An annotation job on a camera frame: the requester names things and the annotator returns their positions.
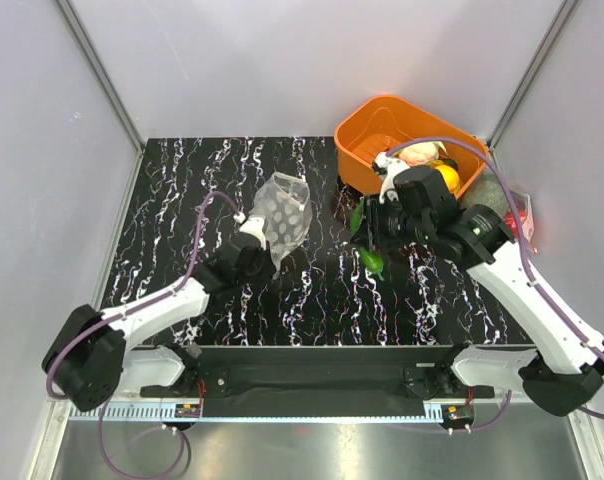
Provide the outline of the red fake apple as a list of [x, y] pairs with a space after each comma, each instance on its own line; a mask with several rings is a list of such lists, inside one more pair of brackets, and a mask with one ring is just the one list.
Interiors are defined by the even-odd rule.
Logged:
[[520, 223], [522, 227], [522, 231], [526, 232], [526, 228], [524, 223], [526, 221], [526, 212], [523, 210], [518, 211], [518, 216], [515, 216], [512, 211], [509, 211], [503, 218], [504, 223], [511, 229], [513, 235], [518, 238], [519, 230], [517, 224]]

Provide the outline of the orange plastic basket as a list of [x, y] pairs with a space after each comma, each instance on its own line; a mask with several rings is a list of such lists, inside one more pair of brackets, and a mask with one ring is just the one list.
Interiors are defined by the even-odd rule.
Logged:
[[372, 169], [377, 154], [414, 138], [451, 137], [488, 153], [481, 140], [439, 117], [393, 95], [375, 96], [335, 130], [341, 181], [368, 195], [380, 191], [382, 180]]

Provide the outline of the yellow fake lemon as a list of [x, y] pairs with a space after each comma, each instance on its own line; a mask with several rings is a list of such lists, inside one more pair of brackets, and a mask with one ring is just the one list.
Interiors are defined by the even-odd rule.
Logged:
[[434, 169], [442, 176], [448, 191], [453, 195], [457, 195], [461, 187], [458, 172], [453, 167], [444, 164], [437, 165]]

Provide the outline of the green fake melon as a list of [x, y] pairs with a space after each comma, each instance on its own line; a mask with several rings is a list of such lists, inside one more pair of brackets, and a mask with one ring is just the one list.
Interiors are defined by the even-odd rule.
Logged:
[[461, 197], [460, 203], [463, 208], [482, 204], [490, 207], [500, 215], [503, 215], [508, 208], [508, 202], [502, 187], [493, 175], [480, 175], [466, 190]]

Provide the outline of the dark green fake avocado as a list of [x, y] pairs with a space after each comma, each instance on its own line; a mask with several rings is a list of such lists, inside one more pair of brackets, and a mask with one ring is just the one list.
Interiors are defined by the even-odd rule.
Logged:
[[455, 170], [458, 170], [458, 165], [453, 159], [445, 158], [445, 159], [443, 159], [443, 163]]

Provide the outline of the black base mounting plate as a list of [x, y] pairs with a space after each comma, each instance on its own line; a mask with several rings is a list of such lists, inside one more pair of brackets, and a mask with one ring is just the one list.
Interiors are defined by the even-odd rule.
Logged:
[[493, 397], [490, 387], [468, 388], [452, 378], [436, 381], [436, 368], [452, 352], [447, 346], [207, 346], [176, 385], [145, 386], [141, 394], [178, 400], [201, 395], [233, 405], [311, 401], [338, 406]]

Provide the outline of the white fake cauliflower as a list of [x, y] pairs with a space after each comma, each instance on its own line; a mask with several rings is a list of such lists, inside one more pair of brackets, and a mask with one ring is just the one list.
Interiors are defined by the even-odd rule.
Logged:
[[441, 141], [420, 142], [402, 149], [398, 154], [398, 158], [413, 167], [438, 160], [441, 151], [447, 152]]

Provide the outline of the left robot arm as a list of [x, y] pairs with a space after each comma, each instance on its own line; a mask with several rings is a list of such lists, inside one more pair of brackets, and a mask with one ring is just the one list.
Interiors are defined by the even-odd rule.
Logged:
[[211, 258], [196, 261], [182, 277], [150, 295], [104, 310], [76, 307], [42, 360], [47, 393], [82, 412], [126, 387], [163, 386], [178, 396], [190, 394], [198, 372], [184, 356], [171, 347], [144, 351], [140, 344], [273, 274], [271, 250], [267, 240], [236, 233]]

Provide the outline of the green fake cucumber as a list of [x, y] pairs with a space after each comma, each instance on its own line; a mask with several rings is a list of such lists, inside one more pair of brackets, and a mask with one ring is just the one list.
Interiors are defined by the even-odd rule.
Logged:
[[365, 218], [366, 197], [362, 196], [350, 215], [349, 230], [351, 243], [356, 246], [360, 260], [366, 270], [380, 280], [383, 280], [384, 262], [374, 251], [372, 240], [369, 238], [369, 228]]

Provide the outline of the clear polka dot zip bag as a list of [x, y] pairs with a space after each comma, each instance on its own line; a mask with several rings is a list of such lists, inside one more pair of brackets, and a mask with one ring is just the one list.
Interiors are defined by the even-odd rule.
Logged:
[[254, 199], [251, 214], [264, 219], [264, 234], [277, 271], [284, 258], [305, 241], [313, 212], [308, 184], [291, 175], [275, 172]]

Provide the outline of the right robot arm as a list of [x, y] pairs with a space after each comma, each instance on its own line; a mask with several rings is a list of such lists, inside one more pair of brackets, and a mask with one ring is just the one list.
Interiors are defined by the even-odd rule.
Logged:
[[490, 292], [526, 332], [527, 350], [455, 346], [423, 377], [419, 396], [458, 396], [487, 386], [524, 393], [558, 417], [583, 407], [604, 383], [604, 336], [545, 289], [512, 230], [490, 207], [459, 205], [428, 166], [378, 167], [381, 191], [363, 198], [353, 243], [369, 250], [428, 246]]

